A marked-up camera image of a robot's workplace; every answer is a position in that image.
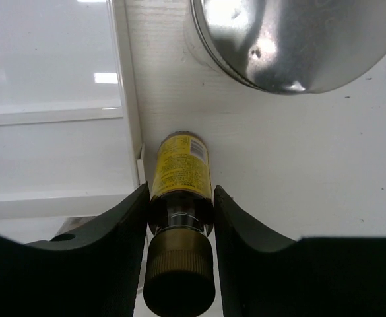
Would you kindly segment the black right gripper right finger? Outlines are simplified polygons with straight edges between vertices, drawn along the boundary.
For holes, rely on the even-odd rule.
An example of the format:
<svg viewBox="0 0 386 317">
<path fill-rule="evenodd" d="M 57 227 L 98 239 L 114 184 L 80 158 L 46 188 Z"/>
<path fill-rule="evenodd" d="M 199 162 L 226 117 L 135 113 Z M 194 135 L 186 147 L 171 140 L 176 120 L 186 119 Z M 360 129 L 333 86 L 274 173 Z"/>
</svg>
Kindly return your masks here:
<svg viewBox="0 0 386 317">
<path fill-rule="evenodd" d="M 214 190 L 225 316 L 386 316 L 386 238 L 292 240 Z"/>
</svg>

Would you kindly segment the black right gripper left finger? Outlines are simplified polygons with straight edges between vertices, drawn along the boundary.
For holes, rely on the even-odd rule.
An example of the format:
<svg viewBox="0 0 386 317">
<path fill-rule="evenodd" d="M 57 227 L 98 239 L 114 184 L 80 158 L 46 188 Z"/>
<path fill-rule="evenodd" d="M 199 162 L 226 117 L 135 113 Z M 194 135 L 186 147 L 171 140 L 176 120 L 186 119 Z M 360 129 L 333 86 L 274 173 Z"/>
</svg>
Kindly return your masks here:
<svg viewBox="0 0 386 317">
<path fill-rule="evenodd" d="M 0 316 L 132 316 L 149 189 L 51 240 L 0 236 Z"/>
</svg>

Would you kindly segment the yellow small bottle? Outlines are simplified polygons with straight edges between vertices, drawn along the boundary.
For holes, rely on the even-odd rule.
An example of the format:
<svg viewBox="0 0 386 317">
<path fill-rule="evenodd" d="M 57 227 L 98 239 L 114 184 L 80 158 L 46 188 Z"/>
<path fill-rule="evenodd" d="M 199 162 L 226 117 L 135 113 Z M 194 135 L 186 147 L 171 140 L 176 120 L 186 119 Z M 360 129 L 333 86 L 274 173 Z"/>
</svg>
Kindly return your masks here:
<svg viewBox="0 0 386 317">
<path fill-rule="evenodd" d="M 209 152 L 194 133 L 177 131 L 157 152 L 150 193 L 143 297 L 157 316 L 199 316 L 215 298 Z"/>
</svg>

